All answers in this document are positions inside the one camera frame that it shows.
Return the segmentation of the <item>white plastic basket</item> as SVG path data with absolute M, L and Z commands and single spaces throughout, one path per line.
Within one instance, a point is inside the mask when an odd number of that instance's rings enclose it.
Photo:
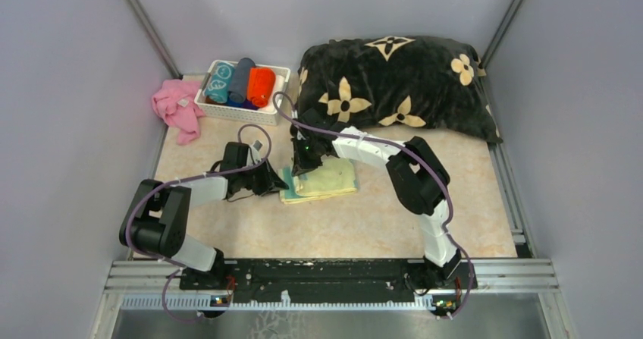
M 216 60 L 212 62 L 204 80 L 201 82 L 199 91 L 194 99 L 194 102 L 205 112 L 205 116 L 210 118 L 221 118 L 221 119 L 228 119 L 228 120 L 234 120 L 234 121 L 247 121 L 247 122 L 256 123 L 256 124 L 276 125 L 278 123 L 278 113 L 276 112 L 276 110 L 275 110 L 275 113 L 271 114 L 265 111 L 265 107 L 259 108 L 258 110 L 253 111 L 245 108 L 233 108 L 226 105 L 209 105 L 205 103 L 204 89 L 218 62 L 228 62 L 236 66 L 238 61 Z M 281 75 L 285 77 L 285 80 L 286 80 L 285 91 L 287 91 L 288 83 L 290 81 L 290 69 L 286 67 L 270 66 L 270 65 L 263 65 L 263 64 L 256 64 L 255 67 L 267 67 L 272 69 L 276 76 Z

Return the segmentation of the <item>orange towel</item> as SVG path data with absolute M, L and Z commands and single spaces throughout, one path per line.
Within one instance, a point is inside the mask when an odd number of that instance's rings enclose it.
M 276 81 L 274 71 L 267 67 L 252 67 L 246 88 L 246 99 L 257 107 L 263 108 L 268 104 Z

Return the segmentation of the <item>patterned teal yellow towel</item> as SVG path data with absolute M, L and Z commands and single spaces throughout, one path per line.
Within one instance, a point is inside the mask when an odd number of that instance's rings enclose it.
M 204 95 L 223 102 L 228 99 L 228 85 L 234 73 L 235 66 L 228 62 L 218 62 L 207 82 Z

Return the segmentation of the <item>small teal yellow towel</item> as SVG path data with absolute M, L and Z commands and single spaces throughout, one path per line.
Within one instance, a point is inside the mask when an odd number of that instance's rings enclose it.
M 299 176 L 293 176 L 292 168 L 286 166 L 278 175 L 288 185 L 279 193 L 285 205 L 350 195 L 359 189 L 355 166 L 349 159 L 325 159 L 321 167 Z

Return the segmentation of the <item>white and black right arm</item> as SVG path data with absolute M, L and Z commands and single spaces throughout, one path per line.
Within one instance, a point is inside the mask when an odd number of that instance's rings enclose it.
M 453 219 L 450 176 L 424 139 L 387 140 L 343 122 L 330 126 L 315 110 L 290 123 L 296 128 L 293 144 L 304 172 L 320 165 L 323 155 L 384 169 L 402 206 L 419 219 L 428 280 L 435 287 L 454 281 L 462 249 L 448 230 Z

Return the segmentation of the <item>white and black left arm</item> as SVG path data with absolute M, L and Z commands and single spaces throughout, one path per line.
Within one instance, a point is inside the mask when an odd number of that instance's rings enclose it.
M 198 271 L 197 278 L 210 289 L 221 287 L 227 279 L 224 254 L 187 233 L 189 213 L 197 206 L 228 201 L 242 190 L 255 196 L 287 190 L 259 150 L 259 143 L 229 142 L 222 159 L 204 174 L 168 183 L 142 180 L 119 230 L 120 243 Z

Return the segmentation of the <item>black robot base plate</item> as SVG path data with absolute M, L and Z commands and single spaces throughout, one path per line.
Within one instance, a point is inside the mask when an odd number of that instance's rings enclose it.
M 463 298 L 478 280 L 463 260 L 442 272 L 426 259 L 228 259 L 187 268 L 181 290 L 221 290 L 233 303 L 411 303 L 431 294 Z

